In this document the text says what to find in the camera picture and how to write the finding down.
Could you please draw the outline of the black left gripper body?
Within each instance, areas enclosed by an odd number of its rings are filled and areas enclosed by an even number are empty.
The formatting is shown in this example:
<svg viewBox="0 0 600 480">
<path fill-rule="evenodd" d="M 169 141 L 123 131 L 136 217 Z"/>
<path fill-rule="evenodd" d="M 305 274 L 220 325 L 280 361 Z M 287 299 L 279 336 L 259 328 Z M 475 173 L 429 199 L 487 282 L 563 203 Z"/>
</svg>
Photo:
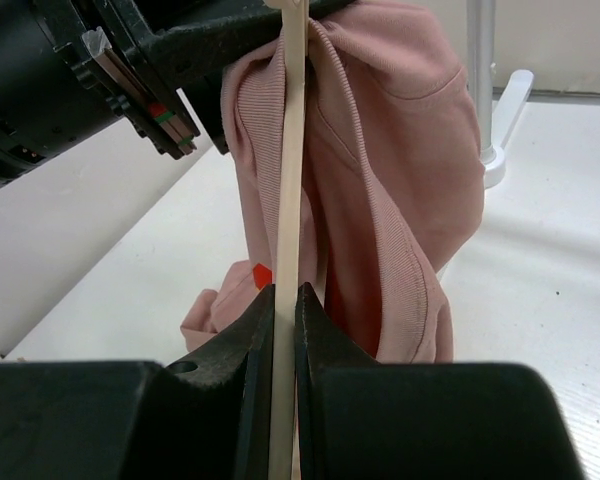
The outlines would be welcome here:
<svg viewBox="0 0 600 480">
<path fill-rule="evenodd" d="M 200 131 L 85 18 L 79 1 L 0 1 L 0 189 L 121 118 L 161 154 L 191 154 Z"/>
</svg>

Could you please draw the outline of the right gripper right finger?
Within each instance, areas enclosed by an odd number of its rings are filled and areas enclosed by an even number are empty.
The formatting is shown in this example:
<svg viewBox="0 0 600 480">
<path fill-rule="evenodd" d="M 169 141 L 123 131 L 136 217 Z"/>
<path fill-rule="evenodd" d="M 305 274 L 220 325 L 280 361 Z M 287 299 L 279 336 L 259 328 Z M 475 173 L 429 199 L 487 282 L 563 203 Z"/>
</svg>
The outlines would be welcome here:
<svg viewBox="0 0 600 480">
<path fill-rule="evenodd" d="M 427 365 L 383 364 L 351 340 L 303 284 L 295 310 L 304 479 L 409 479 L 416 384 Z"/>
</svg>

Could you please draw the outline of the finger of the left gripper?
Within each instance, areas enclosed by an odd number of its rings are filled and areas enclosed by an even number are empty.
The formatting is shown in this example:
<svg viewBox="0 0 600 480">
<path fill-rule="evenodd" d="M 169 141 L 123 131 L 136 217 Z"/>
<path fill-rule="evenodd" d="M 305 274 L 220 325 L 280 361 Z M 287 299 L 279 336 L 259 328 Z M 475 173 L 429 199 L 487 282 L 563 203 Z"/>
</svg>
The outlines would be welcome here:
<svg viewBox="0 0 600 480">
<path fill-rule="evenodd" d="M 179 115 L 194 135 L 204 128 L 227 153 L 222 75 L 278 38 L 281 13 L 263 1 L 96 1 L 94 9 L 145 104 Z"/>
</svg>

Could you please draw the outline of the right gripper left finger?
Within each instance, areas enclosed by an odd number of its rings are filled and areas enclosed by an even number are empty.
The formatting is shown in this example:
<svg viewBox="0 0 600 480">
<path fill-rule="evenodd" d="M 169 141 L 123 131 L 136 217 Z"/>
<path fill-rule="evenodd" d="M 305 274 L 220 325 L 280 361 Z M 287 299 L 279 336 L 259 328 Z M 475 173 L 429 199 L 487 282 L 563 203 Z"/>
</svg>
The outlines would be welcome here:
<svg viewBox="0 0 600 480">
<path fill-rule="evenodd" d="M 144 402 L 147 479 L 268 476 L 274 293 L 162 370 Z"/>
</svg>

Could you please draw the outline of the wooden clothes hanger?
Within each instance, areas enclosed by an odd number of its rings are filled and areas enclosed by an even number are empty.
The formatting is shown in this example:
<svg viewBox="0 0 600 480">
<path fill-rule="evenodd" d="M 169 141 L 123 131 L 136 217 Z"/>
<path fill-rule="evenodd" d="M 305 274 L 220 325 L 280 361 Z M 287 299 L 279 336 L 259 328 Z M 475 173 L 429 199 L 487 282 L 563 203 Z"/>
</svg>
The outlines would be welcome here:
<svg viewBox="0 0 600 480">
<path fill-rule="evenodd" d="M 307 1 L 268 1 L 281 13 L 285 107 L 276 250 L 268 477 L 289 479 L 295 435 L 294 325 L 305 129 Z"/>
</svg>

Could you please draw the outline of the pink t-shirt with pixel print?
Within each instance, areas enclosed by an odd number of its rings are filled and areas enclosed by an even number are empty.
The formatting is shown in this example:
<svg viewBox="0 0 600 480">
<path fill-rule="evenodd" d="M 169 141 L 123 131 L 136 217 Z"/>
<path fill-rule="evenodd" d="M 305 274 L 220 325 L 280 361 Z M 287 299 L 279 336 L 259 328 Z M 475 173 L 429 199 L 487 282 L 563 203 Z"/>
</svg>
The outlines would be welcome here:
<svg viewBox="0 0 600 480">
<path fill-rule="evenodd" d="M 438 271 L 478 229 L 484 169 L 466 73 L 435 16 L 357 1 L 308 25 L 299 279 L 326 264 L 329 318 L 387 363 L 453 357 Z M 248 257 L 202 291 L 181 331 L 195 350 L 254 300 L 276 261 L 283 45 L 224 74 L 221 114 Z"/>
</svg>

